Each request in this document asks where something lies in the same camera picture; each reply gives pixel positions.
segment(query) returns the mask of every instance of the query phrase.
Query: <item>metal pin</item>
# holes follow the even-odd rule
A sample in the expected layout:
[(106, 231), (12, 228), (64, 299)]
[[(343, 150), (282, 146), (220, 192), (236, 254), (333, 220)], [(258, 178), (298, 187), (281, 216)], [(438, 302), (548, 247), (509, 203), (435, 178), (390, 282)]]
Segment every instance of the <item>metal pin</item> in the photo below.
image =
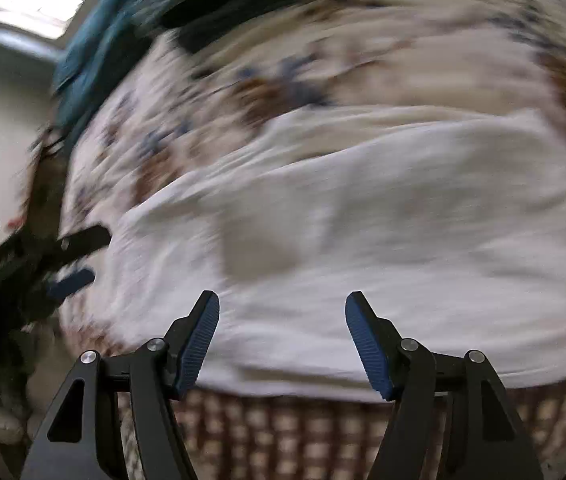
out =
[(485, 361), (485, 354), (483, 352), (479, 352), (478, 350), (472, 350), (470, 352), (470, 361), (473, 363), (482, 363)]
[(89, 365), (93, 363), (96, 359), (96, 352), (94, 350), (88, 350), (87, 352), (83, 352), (81, 354), (81, 362), (85, 365)]
[(414, 339), (406, 338), (401, 341), (401, 348), (406, 352), (413, 352), (418, 349), (419, 343)]
[(150, 341), (147, 342), (147, 348), (151, 352), (158, 352), (164, 346), (165, 341), (163, 341), (163, 339), (161, 339), (160, 337), (155, 337), (154, 339), (150, 339)]

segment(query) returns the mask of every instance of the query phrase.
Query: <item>white sheet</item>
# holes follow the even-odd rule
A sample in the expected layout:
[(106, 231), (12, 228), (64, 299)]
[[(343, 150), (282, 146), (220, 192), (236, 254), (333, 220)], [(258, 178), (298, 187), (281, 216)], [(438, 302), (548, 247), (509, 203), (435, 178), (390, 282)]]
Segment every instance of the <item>white sheet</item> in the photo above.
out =
[(566, 377), (566, 145), (533, 110), (296, 110), (114, 231), (92, 317), (140, 344), (213, 289), (204, 386), (380, 400), (352, 290), (431, 351), (482, 349), (508, 387)]

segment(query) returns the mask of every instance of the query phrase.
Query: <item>white blanket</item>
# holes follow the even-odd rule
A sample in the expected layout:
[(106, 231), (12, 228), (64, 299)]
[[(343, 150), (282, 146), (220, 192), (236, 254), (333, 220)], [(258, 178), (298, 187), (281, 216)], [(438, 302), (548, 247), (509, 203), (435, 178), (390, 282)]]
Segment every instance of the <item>white blanket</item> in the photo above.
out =
[(566, 143), (533, 110), (302, 108), (129, 211), (104, 264), (92, 317), (115, 340), (220, 296), (203, 386), (380, 400), (352, 290), (431, 351), (482, 349), (506, 386), (561, 380)]

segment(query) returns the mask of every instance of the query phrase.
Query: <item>brown plaid fabric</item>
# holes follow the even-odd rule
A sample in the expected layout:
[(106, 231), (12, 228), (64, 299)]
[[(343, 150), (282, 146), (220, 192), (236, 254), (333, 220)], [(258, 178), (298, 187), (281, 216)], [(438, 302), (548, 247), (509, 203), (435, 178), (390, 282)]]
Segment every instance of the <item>brown plaid fabric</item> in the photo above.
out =
[[(510, 390), (546, 468), (566, 468), (566, 380)], [(434, 479), (446, 403), (437, 397), (421, 480)], [(174, 409), (201, 480), (364, 480), (394, 404), (296, 397), (238, 397), (196, 388)], [(122, 437), (131, 479), (143, 479), (132, 412), (122, 399)]]

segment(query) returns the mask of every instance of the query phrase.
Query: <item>bed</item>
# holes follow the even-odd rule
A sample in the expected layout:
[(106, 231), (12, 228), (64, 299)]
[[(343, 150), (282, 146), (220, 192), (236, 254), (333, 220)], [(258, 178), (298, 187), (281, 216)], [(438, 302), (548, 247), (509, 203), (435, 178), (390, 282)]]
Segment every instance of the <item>bed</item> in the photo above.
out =
[[(379, 243), (353, 228), (377, 233), (369, 218), (393, 233), (384, 247), (405, 250), (357, 251)], [(509, 226), (496, 249), (490, 221)], [(74, 149), (62, 228), (96, 222), (113, 243), (60, 312), (75, 357), (135, 349), (203, 288), (220, 295), (199, 387), (174, 406), (209, 478), (365, 478), (393, 406), (339, 328), (348, 287), (377, 312), (399, 298), (387, 317), (432, 351), (484, 349), (548, 475), (565, 470), (566, 0), (301, 0), (196, 54), (164, 32)], [(485, 249), (470, 259), (469, 240)], [(458, 292), (468, 276), (498, 301)], [(423, 479), (440, 453), (437, 402)], [(125, 399), (121, 410), (142, 478)]]

